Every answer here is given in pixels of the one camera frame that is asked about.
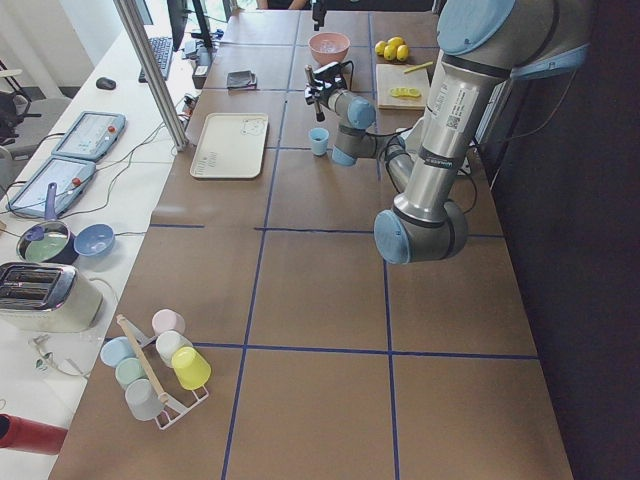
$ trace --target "white tray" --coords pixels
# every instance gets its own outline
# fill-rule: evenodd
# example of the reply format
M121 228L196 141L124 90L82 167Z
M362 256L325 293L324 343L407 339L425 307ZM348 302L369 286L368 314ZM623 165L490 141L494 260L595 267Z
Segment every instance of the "white tray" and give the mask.
M265 113L210 113L191 163L195 178L255 178L269 117Z

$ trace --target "pink bowl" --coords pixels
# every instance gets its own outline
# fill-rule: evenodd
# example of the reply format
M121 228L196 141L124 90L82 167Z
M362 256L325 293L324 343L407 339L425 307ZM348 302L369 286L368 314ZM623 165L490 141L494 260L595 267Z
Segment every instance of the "pink bowl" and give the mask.
M344 60L350 45L349 37L341 33L323 32L309 39L311 56L321 66Z

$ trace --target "pot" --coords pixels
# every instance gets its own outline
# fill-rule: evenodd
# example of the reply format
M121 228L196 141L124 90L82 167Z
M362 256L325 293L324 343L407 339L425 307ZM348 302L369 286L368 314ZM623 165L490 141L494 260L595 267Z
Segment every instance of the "pot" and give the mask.
M75 236L64 222L57 219L55 212L57 185L52 182L47 187L44 208L44 222L34 225L18 240L17 252L20 258L35 263L63 263L71 265L78 253L73 248Z

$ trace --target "white table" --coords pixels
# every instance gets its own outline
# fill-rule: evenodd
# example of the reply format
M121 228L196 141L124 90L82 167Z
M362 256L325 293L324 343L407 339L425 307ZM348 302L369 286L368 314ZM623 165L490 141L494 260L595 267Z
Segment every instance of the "white table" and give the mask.
M65 132L79 114L86 110L122 113L127 118L124 133L107 156L98 163L98 169L113 166L95 176L68 213L102 206L106 202L110 182L127 165L127 160L116 163L161 124L162 119L148 85L138 83L139 71L140 63L129 38L122 32L52 129L52 133ZM197 94L191 72L189 63L175 54L167 81L174 103L177 104L185 93ZM101 76L114 79L117 82L116 89L97 89L95 81ZM58 138L43 143L18 180L31 177L48 158ZM169 133L166 128L161 129L152 143L136 150L130 167L117 179L105 208L63 220L74 233L94 223L109 224L116 233L145 232L175 153ZM10 196L16 192L17 188L11 189ZM0 203L0 210L6 212L6 198ZM18 235L38 222L17 218L9 213L0 214L0 220L6 224L9 232ZM53 352L54 360L63 369L73 372L71 364L65 361L67 358L84 372L92 369L115 313L115 296L119 296L124 289L143 239L144 233L118 236L113 250L107 256L80 257L74 263L86 277L95 279L93 282L102 292L104 300L94 323L86 331L49 334L51 338L46 342L46 349ZM0 235L0 263L20 260L16 254L16 243L16 237L7 233ZM47 372L37 370L35 363L38 357L28 345L28 340L38 335L39 332L21 331L0 321L0 399L6 402L1 411L68 427L86 381L81 377L67 377L51 369ZM0 479L47 478L55 460L55 456L0 449Z

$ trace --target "black mouse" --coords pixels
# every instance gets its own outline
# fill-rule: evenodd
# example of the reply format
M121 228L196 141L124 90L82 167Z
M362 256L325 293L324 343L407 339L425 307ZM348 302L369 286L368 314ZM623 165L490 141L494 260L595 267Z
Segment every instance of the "black mouse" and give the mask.
M116 81L107 77L100 77L96 80L96 87L100 90L113 90L116 88Z

